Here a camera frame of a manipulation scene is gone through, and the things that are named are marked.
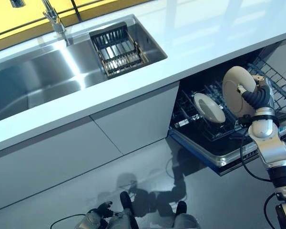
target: dish rack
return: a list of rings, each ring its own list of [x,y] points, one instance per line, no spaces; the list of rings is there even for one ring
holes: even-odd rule
[[[275,110],[280,111],[286,107],[286,78],[262,58],[257,57],[254,63],[248,64],[247,69],[251,75],[261,75],[270,79],[275,97]]]
[[[108,77],[118,76],[148,63],[139,44],[128,33],[125,22],[93,31],[90,37]]]
[[[272,82],[275,110],[276,112],[286,107],[286,78],[274,70],[263,59],[258,57],[254,63],[249,63],[246,68],[251,75],[261,75],[268,77]],[[171,119],[171,127],[176,129],[192,123],[193,131],[202,133],[209,141],[215,141],[242,129],[237,118],[230,112],[223,97],[222,81],[214,81],[209,85],[204,85],[198,91],[212,98],[222,109],[226,120],[217,124],[206,120],[199,114],[194,104],[195,92],[179,90]]]

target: white plate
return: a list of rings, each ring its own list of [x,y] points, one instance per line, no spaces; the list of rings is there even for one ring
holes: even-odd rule
[[[236,117],[242,117],[246,114],[253,116],[255,110],[237,91],[239,84],[250,92],[253,92],[256,86],[252,75],[246,69],[234,66],[227,71],[223,80],[223,94],[227,106]]]
[[[207,120],[213,123],[225,122],[224,112],[209,96],[202,93],[196,93],[194,94],[194,103],[199,113]]]

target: wire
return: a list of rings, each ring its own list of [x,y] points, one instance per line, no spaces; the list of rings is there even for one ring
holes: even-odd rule
[[[63,220],[65,220],[65,219],[74,217],[74,216],[85,216],[85,214],[75,214],[75,215],[71,215],[71,216],[67,216],[67,217],[65,217],[65,218],[62,218],[62,219],[60,219],[60,220],[58,220],[58,221],[52,223],[52,225],[50,226],[50,229],[52,229],[52,227],[53,227],[56,223],[58,223],[58,222],[60,222],[60,221],[63,221]]]
[[[279,115],[277,118],[282,118],[284,116],[286,116],[286,113]]]
[[[248,130],[248,129],[246,129],[245,132],[243,133],[242,142],[241,142],[240,148],[239,148],[239,151],[240,151],[240,159],[241,159],[241,161],[242,161],[242,164],[243,164],[245,170],[246,170],[251,176],[253,176],[255,179],[262,180],[262,181],[266,181],[266,182],[272,182],[272,181],[269,180],[269,179],[260,178],[260,177],[258,177],[258,176],[256,176],[256,175],[254,175],[254,174],[248,169],[248,167],[246,166],[246,164],[245,164],[245,162],[244,162],[243,145],[244,145],[244,139],[245,139],[245,135],[246,135],[246,133],[247,133],[247,130]]]
[[[269,226],[270,226],[272,229],[276,229],[276,228],[272,225],[272,223],[270,222],[270,220],[269,220],[269,218],[268,218],[268,215],[267,215],[267,204],[268,204],[269,200],[271,200],[271,198],[274,197],[275,195],[276,195],[275,193],[272,193],[272,194],[266,199],[266,201],[265,201],[265,203],[264,203],[264,215],[265,215],[265,218],[266,218],[266,220],[267,220]]]

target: faucet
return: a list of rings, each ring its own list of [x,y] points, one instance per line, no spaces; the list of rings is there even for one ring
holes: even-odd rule
[[[56,10],[51,6],[48,0],[42,0],[46,11],[43,12],[43,15],[49,19],[49,21],[52,24],[52,27],[55,32],[57,33],[64,33],[66,31],[63,23],[61,22],[61,19],[59,18]]]

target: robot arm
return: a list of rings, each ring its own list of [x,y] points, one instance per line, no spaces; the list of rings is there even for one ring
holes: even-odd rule
[[[255,109],[249,136],[258,147],[259,155],[275,186],[278,200],[285,203],[276,207],[282,229],[286,229],[286,143],[280,140],[278,119],[274,111],[274,96],[271,82],[262,76],[253,76],[258,83],[256,92],[248,92],[242,85],[238,91]]]

